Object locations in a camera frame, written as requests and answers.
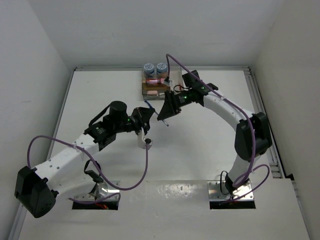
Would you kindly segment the pink cap glue stick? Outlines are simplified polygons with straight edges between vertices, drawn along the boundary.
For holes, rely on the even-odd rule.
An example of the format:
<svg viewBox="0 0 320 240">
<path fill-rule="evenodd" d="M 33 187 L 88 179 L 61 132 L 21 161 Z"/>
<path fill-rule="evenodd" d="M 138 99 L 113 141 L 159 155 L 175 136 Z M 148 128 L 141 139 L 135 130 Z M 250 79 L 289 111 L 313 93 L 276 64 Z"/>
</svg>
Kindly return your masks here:
<svg viewBox="0 0 320 240">
<path fill-rule="evenodd" d="M 164 84 L 165 78 L 146 78 L 145 83 L 147 85 L 161 85 Z"/>
</svg>

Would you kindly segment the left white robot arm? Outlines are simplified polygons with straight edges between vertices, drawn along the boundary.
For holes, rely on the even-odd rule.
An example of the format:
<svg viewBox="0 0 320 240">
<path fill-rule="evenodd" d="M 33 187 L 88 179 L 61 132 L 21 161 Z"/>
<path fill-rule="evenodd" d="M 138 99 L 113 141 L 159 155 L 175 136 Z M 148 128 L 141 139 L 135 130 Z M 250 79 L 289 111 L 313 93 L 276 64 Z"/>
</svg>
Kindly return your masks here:
<svg viewBox="0 0 320 240">
<path fill-rule="evenodd" d="M 135 189 L 141 180 L 131 187 L 116 185 L 103 174 L 93 156 L 114 142 L 120 133 L 134 132 L 138 147 L 148 151 L 152 140 L 146 135 L 154 113 L 153 108 L 136 107 L 128 115 L 127 105 L 116 100 L 98 113 L 74 142 L 49 136 L 49 140 L 65 148 L 34 167 L 28 157 L 27 165 L 17 173 L 14 196 L 34 218 L 41 218 L 54 207 L 58 197 L 94 205 L 119 196 L 121 191 Z"/>
</svg>

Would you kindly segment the blue tape roll stack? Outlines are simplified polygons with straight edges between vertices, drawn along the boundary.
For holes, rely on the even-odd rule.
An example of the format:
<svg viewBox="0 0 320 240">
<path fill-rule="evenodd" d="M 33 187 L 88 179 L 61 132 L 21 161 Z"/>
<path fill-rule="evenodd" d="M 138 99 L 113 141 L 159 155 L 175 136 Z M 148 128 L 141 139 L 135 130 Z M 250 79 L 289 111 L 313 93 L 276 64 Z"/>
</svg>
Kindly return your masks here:
<svg viewBox="0 0 320 240">
<path fill-rule="evenodd" d="M 152 63 L 146 63 L 142 67 L 142 73 L 144 77 L 147 78 L 154 78 L 155 77 L 155 66 Z"/>
</svg>

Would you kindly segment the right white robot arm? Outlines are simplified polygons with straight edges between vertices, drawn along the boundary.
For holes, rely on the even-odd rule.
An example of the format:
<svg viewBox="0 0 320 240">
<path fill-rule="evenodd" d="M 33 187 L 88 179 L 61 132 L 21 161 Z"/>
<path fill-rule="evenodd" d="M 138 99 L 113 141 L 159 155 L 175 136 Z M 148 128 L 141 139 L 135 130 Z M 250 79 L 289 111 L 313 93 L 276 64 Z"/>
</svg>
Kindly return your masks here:
<svg viewBox="0 0 320 240">
<path fill-rule="evenodd" d="M 236 106 L 219 92 L 217 86 L 200 82 L 197 70 L 183 74 L 182 79 L 186 89 L 164 93 L 164 104 L 157 120 L 176 116 L 182 107 L 191 103 L 200 104 L 225 120 L 235 130 L 236 159 L 225 176 L 225 187 L 232 193 L 248 180 L 260 156 L 272 146 L 268 117 L 263 112 L 253 113 Z"/>
</svg>

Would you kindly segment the blue ballpoint pen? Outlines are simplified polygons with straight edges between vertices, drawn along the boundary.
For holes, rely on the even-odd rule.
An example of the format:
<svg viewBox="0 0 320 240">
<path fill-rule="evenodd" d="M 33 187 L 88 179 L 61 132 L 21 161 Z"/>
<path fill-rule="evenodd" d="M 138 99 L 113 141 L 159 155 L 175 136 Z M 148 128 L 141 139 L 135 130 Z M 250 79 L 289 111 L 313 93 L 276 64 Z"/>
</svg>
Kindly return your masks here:
<svg viewBox="0 0 320 240">
<path fill-rule="evenodd" d="M 157 115 L 157 117 L 159 116 L 158 112 L 156 111 L 156 109 L 150 104 L 150 102 L 148 100 L 144 100 L 144 102 L 148 105 L 148 107 L 150 109 L 154 110 L 154 113 Z M 165 121 L 165 120 L 161 120 L 167 127 L 169 127 L 170 125 Z"/>
</svg>

